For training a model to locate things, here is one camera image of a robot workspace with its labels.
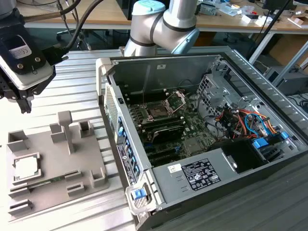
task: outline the circuit board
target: circuit board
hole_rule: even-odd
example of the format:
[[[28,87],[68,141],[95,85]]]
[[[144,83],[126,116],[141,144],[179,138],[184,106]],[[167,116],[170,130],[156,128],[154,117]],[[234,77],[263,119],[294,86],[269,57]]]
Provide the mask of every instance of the circuit board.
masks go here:
[[[183,94],[181,95],[183,97],[179,98],[173,94],[167,102],[165,100],[128,106],[136,130],[153,166],[203,153],[216,141],[198,115],[195,105]],[[155,142],[149,135],[151,132],[147,130],[147,126],[151,123],[158,124],[158,126],[162,124],[160,131],[173,129],[176,133],[163,134],[164,139]]]

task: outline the metal frame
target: metal frame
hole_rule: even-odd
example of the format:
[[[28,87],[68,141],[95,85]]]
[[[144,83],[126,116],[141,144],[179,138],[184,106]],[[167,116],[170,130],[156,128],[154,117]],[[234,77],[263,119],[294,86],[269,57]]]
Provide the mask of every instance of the metal frame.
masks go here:
[[[290,71],[290,69],[296,64],[296,62],[308,51],[308,41],[303,45],[303,47],[294,55],[291,61],[285,66],[285,68],[279,73],[275,78],[273,84],[277,86],[282,80],[283,76]]]
[[[63,23],[27,23],[25,27],[28,28],[65,28]],[[69,23],[69,28],[75,28],[76,24]],[[221,27],[199,27],[197,23],[197,28],[200,31],[209,31],[209,32],[234,32],[234,33],[259,33],[260,29],[233,29],[233,28],[221,28]],[[130,25],[122,25],[122,24],[87,24],[83,25],[83,29],[114,29],[114,30],[130,30]],[[250,63],[254,63],[262,51],[265,49],[267,44],[269,43],[270,39],[275,34],[300,34],[300,35],[307,35],[308,30],[294,30],[294,31],[287,31],[287,30],[277,30],[272,29],[264,38],[262,43],[258,46],[254,54],[249,59]]]

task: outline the label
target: label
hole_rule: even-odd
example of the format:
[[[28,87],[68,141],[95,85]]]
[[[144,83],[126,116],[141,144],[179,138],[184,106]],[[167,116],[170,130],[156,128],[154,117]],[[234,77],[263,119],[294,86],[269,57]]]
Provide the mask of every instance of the label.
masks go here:
[[[176,165],[171,165],[168,166],[169,172],[173,173],[173,172],[177,172],[177,171],[181,171],[181,164],[176,164]]]
[[[157,70],[165,69],[166,64],[157,65]]]
[[[126,177],[129,180],[129,184],[134,185],[136,183],[136,179],[135,179],[135,175],[134,175],[134,173],[131,169],[131,166],[130,166],[130,163],[129,163],[129,158],[126,155],[124,145],[122,145],[122,144],[117,145],[117,149],[118,149],[119,154],[120,154],[120,158],[121,158],[121,161],[122,161],[125,173],[126,173]]]
[[[208,159],[182,166],[182,170],[192,188],[197,191],[220,181]]]

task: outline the warning label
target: warning label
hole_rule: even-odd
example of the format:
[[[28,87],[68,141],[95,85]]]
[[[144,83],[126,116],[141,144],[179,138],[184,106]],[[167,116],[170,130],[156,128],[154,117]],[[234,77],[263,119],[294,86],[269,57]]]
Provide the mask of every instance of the warning label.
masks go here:
[[[220,181],[219,176],[208,159],[184,165],[182,166],[182,170],[194,191]]]

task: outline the desk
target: desk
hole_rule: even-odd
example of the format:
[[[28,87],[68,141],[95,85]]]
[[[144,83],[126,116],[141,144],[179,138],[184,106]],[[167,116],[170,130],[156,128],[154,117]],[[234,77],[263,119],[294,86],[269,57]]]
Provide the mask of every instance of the desk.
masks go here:
[[[83,0],[77,6],[79,17],[84,13],[90,0]],[[261,9],[254,3],[244,0],[238,3],[240,6],[252,5],[255,11],[263,15],[267,10]],[[34,14],[48,13],[38,7],[27,6],[18,3],[17,7],[22,15],[29,16]],[[286,16],[281,16],[281,21],[276,22],[272,30],[266,35],[260,46],[257,48],[250,62],[254,63],[257,57],[262,53],[270,39],[274,34],[308,34],[308,29],[301,29],[287,20]],[[75,21],[71,14],[67,14],[67,22],[70,28],[75,28]],[[54,18],[39,22],[27,23],[26,27],[36,28],[65,28],[61,18]],[[238,33],[259,33],[261,27],[256,24],[246,24],[241,21],[239,15],[231,17],[223,12],[218,11],[218,16],[197,15],[197,27],[200,31],[212,32],[238,32]],[[104,0],[89,15],[86,23],[83,25],[85,29],[130,29],[130,21],[126,19],[116,0]]]

